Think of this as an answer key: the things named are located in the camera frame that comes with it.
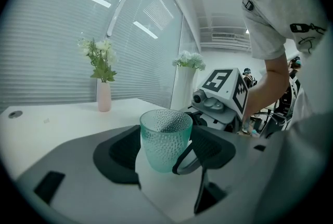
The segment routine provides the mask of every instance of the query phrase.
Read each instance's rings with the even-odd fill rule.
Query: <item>glass cup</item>
[[[189,115],[170,109],[152,110],[140,117],[143,147],[154,170],[172,171],[187,147],[192,125]]]

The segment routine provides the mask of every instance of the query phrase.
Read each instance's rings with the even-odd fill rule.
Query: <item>camera lens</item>
[[[199,104],[199,103],[201,102],[201,99],[200,99],[200,96],[199,96],[199,95],[195,95],[195,96],[193,97],[193,100],[194,100],[194,102],[196,102],[197,104]]]

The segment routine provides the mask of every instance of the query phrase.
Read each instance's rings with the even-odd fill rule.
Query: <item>vase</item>
[[[97,103],[100,112],[108,112],[111,109],[111,88],[108,82],[99,82],[97,88]]]
[[[191,105],[193,95],[194,68],[178,67],[178,80],[174,91],[173,109],[181,110]]]

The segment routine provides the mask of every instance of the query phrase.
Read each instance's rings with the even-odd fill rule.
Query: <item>white marker cube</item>
[[[248,88],[238,68],[214,69],[198,88],[208,98],[214,97],[236,111],[238,117],[243,119]]]

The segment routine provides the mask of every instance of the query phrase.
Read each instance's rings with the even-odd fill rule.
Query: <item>table surface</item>
[[[162,108],[140,99],[112,101],[111,111],[98,111],[97,103],[11,106],[0,115],[0,157],[16,180],[58,145],[110,129],[138,125],[140,116]],[[8,115],[21,110],[23,115]]]

